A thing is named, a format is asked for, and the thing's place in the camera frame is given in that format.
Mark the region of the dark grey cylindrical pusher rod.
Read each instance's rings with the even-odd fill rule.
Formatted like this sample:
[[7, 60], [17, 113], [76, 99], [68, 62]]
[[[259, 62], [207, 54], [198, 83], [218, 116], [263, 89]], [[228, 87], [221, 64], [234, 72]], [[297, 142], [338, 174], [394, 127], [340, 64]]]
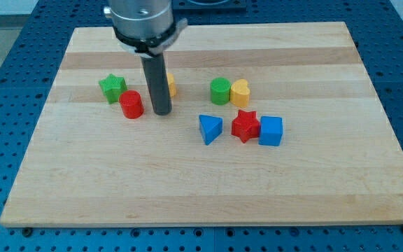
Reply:
[[153, 111], [159, 116], [171, 113], [172, 104], [167, 80], [164, 55], [141, 58]]

